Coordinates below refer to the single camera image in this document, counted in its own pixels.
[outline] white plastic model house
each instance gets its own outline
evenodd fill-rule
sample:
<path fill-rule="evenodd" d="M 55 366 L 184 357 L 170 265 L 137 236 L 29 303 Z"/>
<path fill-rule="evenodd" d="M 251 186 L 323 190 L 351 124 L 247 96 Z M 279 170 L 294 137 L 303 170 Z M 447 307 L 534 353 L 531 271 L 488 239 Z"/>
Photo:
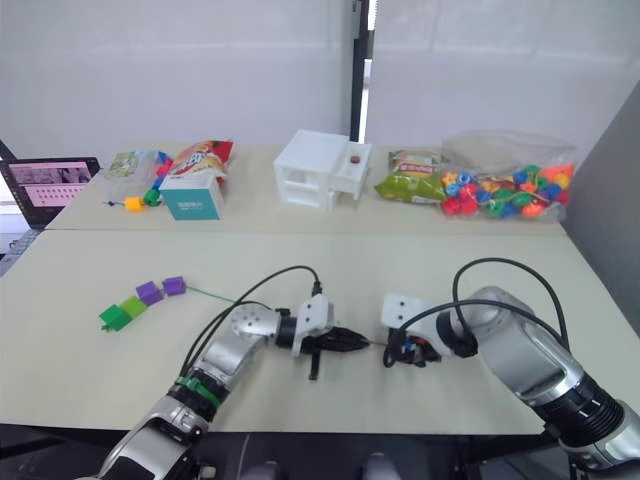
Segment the white plastic model house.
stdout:
<path fill-rule="evenodd" d="M 282 202 L 331 210 L 340 192 L 356 200 L 367 175 L 371 145 L 346 135 L 298 130 L 274 162 Z"/>

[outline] white tabletop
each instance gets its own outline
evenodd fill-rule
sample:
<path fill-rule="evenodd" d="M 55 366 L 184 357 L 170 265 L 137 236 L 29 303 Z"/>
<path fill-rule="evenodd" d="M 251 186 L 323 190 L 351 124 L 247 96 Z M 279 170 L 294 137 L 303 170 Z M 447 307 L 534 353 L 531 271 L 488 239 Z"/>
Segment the white tabletop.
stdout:
<path fill-rule="evenodd" d="M 149 308 L 120 332 L 98 314 L 148 280 L 184 275 L 227 297 L 296 263 L 315 267 L 337 321 L 383 338 L 387 292 L 450 299 L 454 271 L 486 255 L 538 269 L 556 288 L 575 356 L 609 392 L 640 410 L 640 342 L 565 236 L 260 234 L 47 231 L 0 279 L 0 422 L 128 429 L 175 379 L 200 328 L 225 304 L 188 292 Z M 297 272 L 253 297 L 294 307 L 311 280 Z M 505 265 L 479 266 L 461 294 L 499 285 L 554 325 L 546 292 Z M 225 431 L 533 434 L 542 422 L 479 357 L 419 369 L 385 369 L 382 348 L 323 355 L 317 382 L 308 357 L 265 352 L 223 405 Z"/>
<path fill-rule="evenodd" d="M 131 149 L 155 148 L 175 155 L 186 144 L 138 144 Z M 263 233 L 380 233 L 425 235 L 564 235 L 558 223 L 509 219 L 447 218 L 435 206 L 384 200 L 373 189 L 388 174 L 388 152 L 375 147 L 371 172 L 358 201 L 343 194 L 331 212 L 299 205 L 283 205 L 273 172 L 282 146 L 234 146 L 222 220 L 175 221 L 166 207 L 129 213 L 109 207 L 109 188 L 103 175 L 94 178 L 49 225 L 49 229 L 174 230 Z"/>

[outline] tissue box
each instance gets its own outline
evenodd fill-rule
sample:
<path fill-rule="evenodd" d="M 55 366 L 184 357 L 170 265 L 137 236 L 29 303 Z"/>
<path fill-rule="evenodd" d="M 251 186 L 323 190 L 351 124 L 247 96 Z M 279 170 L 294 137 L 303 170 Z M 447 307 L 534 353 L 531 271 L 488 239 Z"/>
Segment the tissue box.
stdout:
<path fill-rule="evenodd" d="M 168 175 L 160 186 L 162 199 L 176 220 L 220 220 L 222 193 L 209 172 L 189 176 Z"/>

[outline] chip bag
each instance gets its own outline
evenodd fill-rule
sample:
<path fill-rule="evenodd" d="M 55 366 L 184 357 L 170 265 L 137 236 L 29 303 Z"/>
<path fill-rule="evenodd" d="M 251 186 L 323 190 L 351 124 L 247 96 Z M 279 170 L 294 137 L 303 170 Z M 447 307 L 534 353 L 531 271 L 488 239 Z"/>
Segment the chip bag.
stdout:
<path fill-rule="evenodd" d="M 226 164 L 229 161 L 233 142 L 208 140 L 196 143 L 183 150 L 176 157 L 169 175 L 180 177 L 200 172 L 210 172 L 218 177 L 218 183 L 226 176 Z"/>
<path fill-rule="evenodd" d="M 391 173 L 374 188 L 381 197 L 409 203 L 439 203 L 446 200 L 440 182 L 440 154 L 398 150 L 389 153 Z"/>

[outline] clear plastic bag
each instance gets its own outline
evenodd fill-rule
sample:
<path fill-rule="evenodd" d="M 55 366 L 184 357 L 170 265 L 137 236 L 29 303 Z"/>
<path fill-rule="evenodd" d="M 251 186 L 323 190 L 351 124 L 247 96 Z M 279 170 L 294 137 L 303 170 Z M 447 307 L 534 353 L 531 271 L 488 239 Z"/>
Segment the clear plastic bag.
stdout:
<path fill-rule="evenodd" d="M 543 135 L 471 131 L 444 140 L 446 215 L 564 218 L 575 147 Z"/>

